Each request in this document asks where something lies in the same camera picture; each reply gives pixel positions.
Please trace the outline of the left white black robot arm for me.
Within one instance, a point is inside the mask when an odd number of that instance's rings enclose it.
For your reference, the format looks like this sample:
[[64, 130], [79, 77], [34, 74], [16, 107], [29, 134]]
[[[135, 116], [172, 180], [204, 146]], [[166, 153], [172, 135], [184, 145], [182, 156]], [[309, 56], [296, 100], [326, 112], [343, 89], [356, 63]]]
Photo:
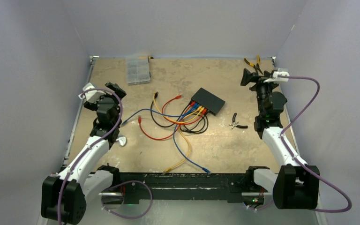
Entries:
[[78, 224], [87, 204], [104, 189], [117, 191], [120, 177], [115, 168], [104, 166], [92, 173], [97, 162], [114, 145], [122, 123], [121, 100], [126, 92], [116, 83], [107, 82], [105, 88], [91, 83], [83, 87], [79, 95], [83, 106], [97, 114], [90, 136], [74, 160], [57, 175], [48, 176], [42, 184], [41, 216], [56, 220], [59, 224]]

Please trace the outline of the black network switch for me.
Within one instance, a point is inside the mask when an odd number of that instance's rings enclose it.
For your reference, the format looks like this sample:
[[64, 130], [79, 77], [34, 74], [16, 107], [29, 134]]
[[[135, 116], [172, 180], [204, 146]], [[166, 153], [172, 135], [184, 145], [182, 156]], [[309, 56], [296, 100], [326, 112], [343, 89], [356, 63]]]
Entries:
[[198, 103], [216, 116], [225, 105], [225, 101], [204, 88], [200, 88], [192, 97], [192, 102]]

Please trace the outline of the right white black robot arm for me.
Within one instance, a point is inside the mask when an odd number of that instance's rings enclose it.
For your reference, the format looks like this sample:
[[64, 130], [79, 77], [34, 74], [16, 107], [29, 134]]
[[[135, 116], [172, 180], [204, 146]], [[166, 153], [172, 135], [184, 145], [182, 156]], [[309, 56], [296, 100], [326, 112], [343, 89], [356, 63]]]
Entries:
[[287, 72], [276, 70], [265, 71], [263, 76], [243, 70], [241, 86], [253, 83], [250, 90], [256, 92], [259, 113], [254, 129], [280, 165], [278, 173], [266, 167], [249, 168], [251, 174], [244, 178], [244, 184], [251, 191], [263, 187], [270, 192], [278, 209], [312, 210], [318, 204], [319, 179], [311, 172], [320, 171], [308, 165], [287, 139], [280, 120], [287, 98], [274, 90], [280, 82], [287, 82], [288, 77]]

